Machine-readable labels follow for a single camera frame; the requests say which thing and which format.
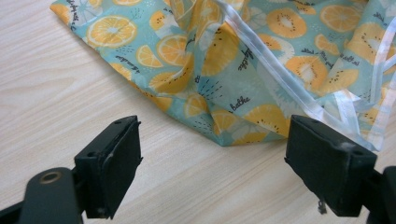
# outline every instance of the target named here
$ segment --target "bolt hole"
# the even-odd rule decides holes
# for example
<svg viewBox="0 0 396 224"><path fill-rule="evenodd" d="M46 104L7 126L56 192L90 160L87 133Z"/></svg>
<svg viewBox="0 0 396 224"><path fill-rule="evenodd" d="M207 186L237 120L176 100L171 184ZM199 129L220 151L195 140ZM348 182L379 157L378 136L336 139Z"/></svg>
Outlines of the bolt hole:
<svg viewBox="0 0 396 224"><path fill-rule="evenodd" d="M49 172L41 176L40 184L50 184L53 183L61 178L60 172Z"/></svg>

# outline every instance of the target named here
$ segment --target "wooden table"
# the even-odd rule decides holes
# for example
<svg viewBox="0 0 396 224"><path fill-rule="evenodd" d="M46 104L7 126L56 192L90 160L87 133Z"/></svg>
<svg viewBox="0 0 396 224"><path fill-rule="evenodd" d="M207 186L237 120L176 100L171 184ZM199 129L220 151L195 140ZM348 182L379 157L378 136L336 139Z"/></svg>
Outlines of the wooden table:
<svg viewBox="0 0 396 224"><path fill-rule="evenodd" d="M0 7L0 209L25 184L73 158L111 121L137 115L144 160L115 219L86 223L364 223L318 212L284 162L286 141L219 147L128 85L49 10L51 0ZM395 116L378 171L395 164Z"/></svg>

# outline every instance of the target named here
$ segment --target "cloth bag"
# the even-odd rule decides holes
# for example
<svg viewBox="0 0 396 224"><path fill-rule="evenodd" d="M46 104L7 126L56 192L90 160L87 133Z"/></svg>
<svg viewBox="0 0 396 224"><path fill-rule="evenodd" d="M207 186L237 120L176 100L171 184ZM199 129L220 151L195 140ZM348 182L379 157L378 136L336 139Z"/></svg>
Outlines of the cloth bag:
<svg viewBox="0 0 396 224"><path fill-rule="evenodd" d="M61 20L171 117L222 146L318 119L381 149L393 0L57 0Z"/></svg>

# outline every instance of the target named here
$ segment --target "wood grain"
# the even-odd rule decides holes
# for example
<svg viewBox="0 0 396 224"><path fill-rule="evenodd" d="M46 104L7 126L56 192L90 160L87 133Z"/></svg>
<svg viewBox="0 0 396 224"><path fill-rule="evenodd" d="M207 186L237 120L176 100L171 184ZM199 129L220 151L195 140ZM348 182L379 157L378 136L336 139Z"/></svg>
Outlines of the wood grain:
<svg viewBox="0 0 396 224"><path fill-rule="evenodd" d="M27 181L74 156L111 121L137 115L144 160L115 219L86 223L364 223L320 215L318 199L283 161L285 141L219 147L129 86L49 10L0 7L0 209ZM395 163L393 115L378 171Z"/></svg>

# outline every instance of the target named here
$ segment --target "lemon slice print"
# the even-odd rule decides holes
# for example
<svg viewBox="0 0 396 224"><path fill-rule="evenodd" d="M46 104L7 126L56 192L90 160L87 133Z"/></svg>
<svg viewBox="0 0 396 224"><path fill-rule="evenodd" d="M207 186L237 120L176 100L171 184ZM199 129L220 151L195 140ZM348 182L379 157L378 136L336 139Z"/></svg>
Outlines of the lemon slice print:
<svg viewBox="0 0 396 224"><path fill-rule="evenodd" d="M233 146L249 144L249 143L260 143L268 133L247 133L244 136L236 139L233 142Z"/></svg>
<svg viewBox="0 0 396 224"><path fill-rule="evenodd" d="M92 6L93 8L96 8L96 7L101 6L101 5L102 5L102 1L103 1L103 0L89 0L91 6Z"/></svg>
<svg viewBox="0 0 396 224"><path fill-rule="evenodd" d="M317 14L317 12L315 11L315 9L313 7L311 7L309 5L306 5L303 2L295 1L294 5L297 7L299 12L302 13L302 14L306 14L306 15L315 15L315 14Z"/></svg>
<svg viewBox="0 0 396 224"><path fill-rule="evenodd" d="M306 88L317 90L329 73L318 56L294 56L285 66L303 80Z"/></svg>
<svg viewBox="0 0 396 224"><path fill-rule="evenodd" d="M175 19L180 18L184 15L184 3L183 0L172 0L171 1L172 12Z"/></svg>
<svg viewBox="0 0 396 224"><path fill-rule="evenodd" d="M238 52L239 38L233 28L224 22L216 31L213 40L206 52L203 76L214 76L222 71Z"/></svg>
<svg viewBox="0 0 396 224"><path fill-rule="evenodd" d="M216 135L229 130L238 120L236 115L224 109L213 111L211 115L214 120L213 133Z"/></svg>
<svg viewBox="0 0 396 224"><path fill-rule="evenodd" d="M378 24L364 23L355 30L355 34L346 47L370 64L374 64L384 33L385 30Z"/></svg>
<svg viewBox="0 0 396 224"><path fill-rule="evenodd" d="M193 7L188 31L196 28L196 38L201 38L206 27L220 19L220 9L216 3L207 0L197 1Z"/></svg>
<svg viewBox="0 0 396 224"><path fill-rule="evenodd" d="M113 3L120 6L134 6L140 3L142 0L113 0Z"/></svg>
<svg viewBox="0 0 396 224"><path fill-rule="evenodd" d="M224 2L232 6L233 9L239 11L246 2L246 0L224 0Z"/></svg>
<svg viewBox="0 0 396 224"><path fill-rule="evenodd" d="M277 59L285 64L289 59L294 56L294 47L291 43L276 36L267 34L259 34L259 38L270 50L280 50L281 55Z"/></svg>
<svg viewBox="0 0 396 224"><path fill-rule="evenodd" d="M136 25L122 16L103 17L87 29L88 44L94 47L118 48L136 37Z"/></svg>
<svg viewBox="0 0 396 224"><path fill-rule="evenodd" d="M194 93L189 96L183 109L186 118L202 115L208 112L205 98L198 93Z"/></svg>
<svg viewBox="0 0 396 224"><path fill-rule="evenodd" d="M359 76L358 69L332 70L315 93L323 96L327 93L343 90L352 85Z"/></svg>
<svg viewBox="0 0 396 224"><path fill-rule="evenodd" d="M353 7L330 5L320 11L320 20L332 30L343 33L355 29L361 14Z"/></svg>
<svg viewBox="0 0 396 224"><path fill-rule="evenodd" d="M128 70L126 67L124 67L120 63L111 63L110 64L118 73L120 73L123 77L125 77L127 80L131 80L131 71Z"/></svg>
<svg viewBox="0 0 396 224"><path fill-rule="evenodd" d="M65 23L70 22L69 7L62 4L53 4L49 7Z"/></svg>
<svg viewBox="0 0 396 224"><path fill-rule="evenodd" d="M161 27L164 26L164 19L165 15L163 15L162 11L158 10L151 15L151 18L149 19L149 26L153 30L158 31Z"/></svg>
<svg viewBox="0 0 396 224"><path fill-rule="evenodd" d="M270 30L282 37L296 38L306 33L304 19L288 7L271 11L266 19Z"/></svg>
<svg viewBox="0 0 396 224"><path fill-rule="evenodd" d="M149 86L159 93L176 94L186 89L194 70L194 59L189 55L188 62L178 72L164 72L154 77Z"/></svg>
<svg viewBox="0 0 396 224"><path fill-rule="evenodd" d="M326 50L332 55L340 55L337 45L330 42L323 34L315 36L315 45L318 49Z"/></svg>
<svg viewBox="0 0 396 224"><path fill-rule="evenodd" d="M244 10L242 16L252 30L258 30L267 24L267 14L257 7Z"/></svg>
<svg viewBox="0 0 396 224"><path fill-rule="evenodd" d="M172 65L182 66L185 62L185 48L187 38L184 35L169 35L157 44L160 58Z"/></svg>
<svg viewBox="0 0 396 224"><path fill-rule="evenodd" d="M243 118L274 133L288 136L287 120L277 105L259 105L250 110Z"/></svg>
<svg viewBox="0 0 396 224"><path fill-rule="evenodd" d="M155 57L154 53L149 48L149 45L143 45L136 51L137 61L147 67L163 67L163 64Z"/></svg>

